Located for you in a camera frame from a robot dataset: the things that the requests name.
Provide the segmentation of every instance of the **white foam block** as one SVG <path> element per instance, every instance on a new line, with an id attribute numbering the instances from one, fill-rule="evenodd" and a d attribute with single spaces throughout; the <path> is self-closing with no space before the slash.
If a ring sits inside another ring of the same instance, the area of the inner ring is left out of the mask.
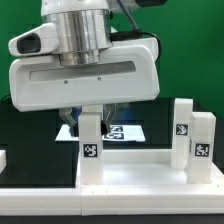
<path id="1" fill-rule="evenodd" d="M 215 137 L 216 118 L 212 113 L 193 112 L 191 115 L 190 147 L 187 181 L 209 184 Z"/>
<path id="2" fill-rule="evenodd" d="M 171 167 L 184 170 L 187 166 L 189 150 L 190 118 L 193 100 L 176 99 L 174 106 L 173 145 Z"/>
<path id="3" fill-rule="evenodd" d="M 5 150 L 0 150 L 0 173 L 6 167 L 6 152 Z"/>

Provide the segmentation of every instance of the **white platform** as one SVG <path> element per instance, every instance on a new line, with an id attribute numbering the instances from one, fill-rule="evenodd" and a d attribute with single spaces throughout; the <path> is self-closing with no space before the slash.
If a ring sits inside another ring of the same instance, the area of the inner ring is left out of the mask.
<path id="1" fill-rule="evenodd" d="M 105 151 L 104 185 L 76 189 L 1 189 L 0 215 L 224 213 L 224 176 L 212 167 L 211 184 L 186 184 L 170 168 L 171 150 Z"/>

